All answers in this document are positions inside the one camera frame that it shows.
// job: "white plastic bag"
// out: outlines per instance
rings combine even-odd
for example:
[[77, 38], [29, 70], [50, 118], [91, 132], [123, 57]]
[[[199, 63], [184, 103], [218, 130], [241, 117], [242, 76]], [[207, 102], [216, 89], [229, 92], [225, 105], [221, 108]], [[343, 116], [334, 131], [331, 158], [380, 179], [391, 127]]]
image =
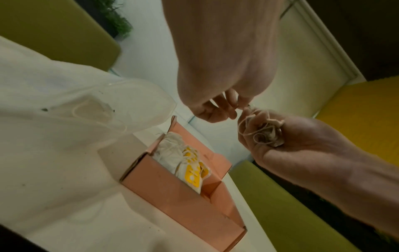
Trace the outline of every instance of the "white plastic bag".
[[12, 151], [119, 137], [163, 123], [174, 108], [148, 81], [53, 61], [0, 37], [1, 143]]

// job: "table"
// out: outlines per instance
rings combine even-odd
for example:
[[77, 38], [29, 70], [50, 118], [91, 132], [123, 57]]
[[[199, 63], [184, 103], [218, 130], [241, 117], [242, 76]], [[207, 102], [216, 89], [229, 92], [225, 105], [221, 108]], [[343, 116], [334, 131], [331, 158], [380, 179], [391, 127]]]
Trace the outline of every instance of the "table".
[[[167, 124], [138, 133], [137, 153]], [[216, 251], [116, 182], [99, 147], [0, 155], [1, 223], [51, 252]], [[223, 181], [248, 228], [233, 252], [275, 252], [230, 176]]]

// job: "orange box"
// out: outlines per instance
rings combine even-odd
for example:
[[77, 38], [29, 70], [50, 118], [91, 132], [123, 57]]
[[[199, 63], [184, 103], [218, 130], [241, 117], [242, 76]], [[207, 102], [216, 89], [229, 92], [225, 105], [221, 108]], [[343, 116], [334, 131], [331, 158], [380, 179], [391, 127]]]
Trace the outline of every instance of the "orange box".
[[[168, 132], [175, 132], [200, 154], [200, 159], [211, 169], [205, 179], [201, 195], [155, 161], [154, 152], [165, 134], [159, 137], [136, 160], [129, 156], [129, 141], [117, 141], [101, 150], [100, 157], [108, 167], [126, 166], [120, 182], [170, 216], [199, 238], [220, 252], [230, 251], [246, 234], [244, 222], [222, 178], [232, 164], [216, 154], [191, 135], [177, 122], [175, 116]], [[126, 150], [125, 155], [113, 155], [116, 149]]]

